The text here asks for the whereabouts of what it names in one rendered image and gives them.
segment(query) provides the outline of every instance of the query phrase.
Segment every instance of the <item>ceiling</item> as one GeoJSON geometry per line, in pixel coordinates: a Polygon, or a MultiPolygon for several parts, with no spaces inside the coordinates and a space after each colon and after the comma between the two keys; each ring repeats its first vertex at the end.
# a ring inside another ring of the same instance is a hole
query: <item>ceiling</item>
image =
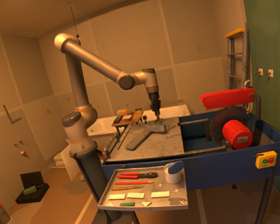
{"type": "Polygon", "coordinates": [[[86,15],[127,0],[0,0],[0,33],[39,38],[86,15]]]}

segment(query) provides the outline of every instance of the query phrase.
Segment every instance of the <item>white cup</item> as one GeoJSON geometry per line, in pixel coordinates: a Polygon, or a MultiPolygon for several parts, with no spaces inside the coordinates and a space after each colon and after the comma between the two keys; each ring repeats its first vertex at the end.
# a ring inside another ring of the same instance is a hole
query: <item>white cup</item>
{"type": "Polygon", "coordinates": [[[165,177],[166,177],[166,180],[168,183],[178,183],[179,181],[181,181],[182,179],[182,173],[181,171],[176,173],[176,174],[170,174],[168,173],[168,167],[171,165],[172,163],[170,164],[167,164],[165,167],[164,167],[164,172],[165,172],[165,177]]]}

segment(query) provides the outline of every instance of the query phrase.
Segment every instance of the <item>green wall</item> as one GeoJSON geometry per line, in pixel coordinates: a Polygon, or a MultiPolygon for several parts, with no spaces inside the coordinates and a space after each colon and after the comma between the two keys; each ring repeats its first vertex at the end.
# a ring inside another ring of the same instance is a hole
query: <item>green wall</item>
{"type": "MultiPolygon", "coordinates": [[[[280,0],[244,0],[244,3],[250,35],[252,81],[262,98],[262,120],[280,130],[280,0]],[[273,69],[274,77],[254,74],[259,68],[264,73],[273,69]]],[[[280,176],[275,178],[274,185],[280,192],[280,176]]]]}

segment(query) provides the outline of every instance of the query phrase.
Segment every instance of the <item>hanging wire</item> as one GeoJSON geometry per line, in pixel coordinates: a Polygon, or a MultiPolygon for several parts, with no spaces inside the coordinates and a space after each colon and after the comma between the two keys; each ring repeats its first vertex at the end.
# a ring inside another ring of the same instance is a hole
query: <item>hanging wire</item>
{"type": "Polygon", "coordinates": [[[79,38],[72,8],[71,8],[71,14],[72,14],[72,16],[73,16],[73,21],[74,21],[74,25],[75,25],[75,29],[76,29],[77,38],[79,38]]]}

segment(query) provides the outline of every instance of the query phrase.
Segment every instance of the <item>metal ladder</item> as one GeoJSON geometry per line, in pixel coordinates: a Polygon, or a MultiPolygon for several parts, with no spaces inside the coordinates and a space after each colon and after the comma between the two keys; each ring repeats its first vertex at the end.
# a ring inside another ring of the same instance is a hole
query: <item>metal ladder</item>
{"type": "Polygon", "coordinates": [[[233,78],[240,78],[241,85],[244,87],[245,81],[247,80],[247,63],[249,58],[249,38],[248,38],[248,29],[247,28],[238,28],[225,35],[225,38],[228,38],[228,76],[227,80],[227,89],[231,90],[233,88],[233,78]],[[242,35],[242,52],[234,52],[234,38],[242,35]],[[234,75],[234,56],[242,54],[242,75],[234,75]]]}

